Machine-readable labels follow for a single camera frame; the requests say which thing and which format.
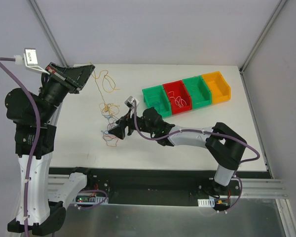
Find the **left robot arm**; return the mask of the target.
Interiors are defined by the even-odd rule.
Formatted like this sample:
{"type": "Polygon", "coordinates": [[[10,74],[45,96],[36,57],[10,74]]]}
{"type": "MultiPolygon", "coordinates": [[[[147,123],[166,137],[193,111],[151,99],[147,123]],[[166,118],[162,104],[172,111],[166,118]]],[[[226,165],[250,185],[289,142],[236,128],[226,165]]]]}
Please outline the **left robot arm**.
{"type": "Polygon", "coordinates": [[[95,67],[61,67],[50,63],[41,74],[38,94],[20,86],[5,98],[7,118],[16,125],[15,152],[21,171],[21,203],[7,229],[27,236],[53,235],[61,229],[67,208],[82,190],[94,188],[89,169],[74,168],[68,180],[48,195],[48,173],[54,151],[56,116],[68,94],[78,94],[95,67]]]}

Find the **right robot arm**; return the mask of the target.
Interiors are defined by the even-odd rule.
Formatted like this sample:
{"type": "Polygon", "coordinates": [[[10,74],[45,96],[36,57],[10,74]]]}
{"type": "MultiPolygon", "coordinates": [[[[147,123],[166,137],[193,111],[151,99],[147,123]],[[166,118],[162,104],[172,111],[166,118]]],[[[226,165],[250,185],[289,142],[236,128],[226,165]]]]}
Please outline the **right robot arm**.
{"type": "Polygon", "coordinates": [[[230,180],[240,165],[247,145],[246,140],[222,122],[204,129],[184,128],[165,122],[155,108],[144,110],[141,117],[134,110],[129,110],[108,133],[123,140],[133,131],[141,136],[148,133],[148,140],[162,146],[186,145],[207,149],[218,167],[213,180],[202,188],[204,193],[216,198],[229,190],[230,180]]]}

